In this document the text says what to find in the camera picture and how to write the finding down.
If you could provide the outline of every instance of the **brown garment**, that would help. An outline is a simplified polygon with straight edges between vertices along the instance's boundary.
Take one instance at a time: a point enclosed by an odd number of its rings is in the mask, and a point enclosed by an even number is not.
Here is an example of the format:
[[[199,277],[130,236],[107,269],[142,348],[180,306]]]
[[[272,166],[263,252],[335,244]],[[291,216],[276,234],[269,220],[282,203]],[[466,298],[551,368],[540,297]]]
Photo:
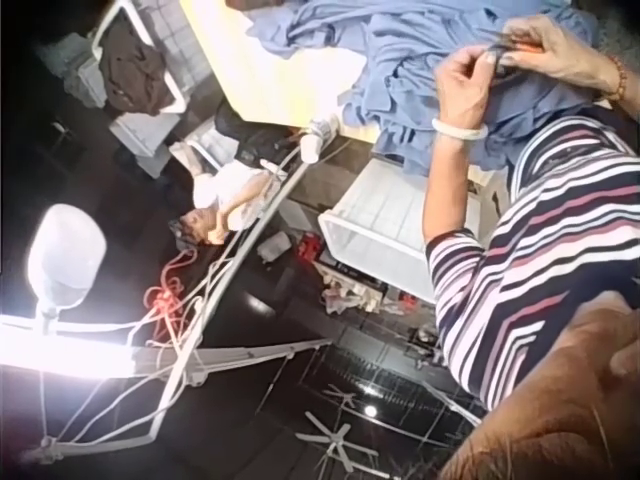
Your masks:
[[[116,17],[100,43],[100,71],[107,99],[114,108],[157,115],[173,103],[173,95],[164,82],[164,58],[140,40],[124,14]]]
[[[283,3],[284,0],[225,0],[227,7],[241,12],[264,7],[278,7]]]

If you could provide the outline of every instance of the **striped sleeve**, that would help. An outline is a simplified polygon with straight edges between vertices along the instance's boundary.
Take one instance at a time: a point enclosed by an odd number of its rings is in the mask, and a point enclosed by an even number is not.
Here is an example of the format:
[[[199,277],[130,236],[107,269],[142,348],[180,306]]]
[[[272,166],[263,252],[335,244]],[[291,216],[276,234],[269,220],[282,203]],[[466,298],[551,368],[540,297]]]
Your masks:
[[[436,323],[443,334],[442,320],[463,301],[465,288],[471,284],[484,249],[473,233],[463,228],[431,240],[426,254],[436,296]]]

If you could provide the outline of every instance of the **person in white shirt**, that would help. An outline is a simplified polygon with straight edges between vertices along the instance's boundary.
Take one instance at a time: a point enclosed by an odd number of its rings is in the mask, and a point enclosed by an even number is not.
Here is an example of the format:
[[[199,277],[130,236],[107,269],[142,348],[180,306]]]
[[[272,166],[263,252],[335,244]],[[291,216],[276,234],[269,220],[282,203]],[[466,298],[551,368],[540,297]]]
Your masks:
[[[267,169],[238,160],[215,175],[205,171],[196,153],[184,142],[169,149],[193,177],[194,209],[169,223],[178,248],[222,245],[230,231],[249,228],[280,188],[280,179]]]

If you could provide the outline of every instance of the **striped shirt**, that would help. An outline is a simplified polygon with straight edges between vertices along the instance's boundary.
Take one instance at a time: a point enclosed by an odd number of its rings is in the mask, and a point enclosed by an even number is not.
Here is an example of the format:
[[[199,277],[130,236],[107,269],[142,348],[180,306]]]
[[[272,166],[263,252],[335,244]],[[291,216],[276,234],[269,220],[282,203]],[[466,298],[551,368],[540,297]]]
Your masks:
[[[604,291],[637,305],[640,160],[586,117],[529,142],[512,206],[485,250],[466,229],[427,245],[436,321],[455,379],[493,409]]]

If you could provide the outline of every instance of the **person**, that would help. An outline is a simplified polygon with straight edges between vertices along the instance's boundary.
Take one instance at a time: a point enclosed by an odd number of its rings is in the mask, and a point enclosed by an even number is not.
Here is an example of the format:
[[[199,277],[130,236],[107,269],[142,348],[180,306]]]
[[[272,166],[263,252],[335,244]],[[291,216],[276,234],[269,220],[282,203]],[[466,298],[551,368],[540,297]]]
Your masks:
[[[543,47],[504,65],[592,88],[637,117],[640,78],[619,61],[545,16],[504,31]],[[545,125],[483,248],[464,228],[461,138],[481,136],[495,67],[471,46],[436,74],[444,127],[434,123],[423,214],[436,322],[452,375],[489,410],[439,478],[625,478],[640,459],[640,160],[587,116]]]
[[[232,160],[215,174],[205,171],[185,142],[169,148],[193,177],[194,209],[169,223],[178,248],[223,245],[230,231],[249,228],[281,185],[277,172]]]

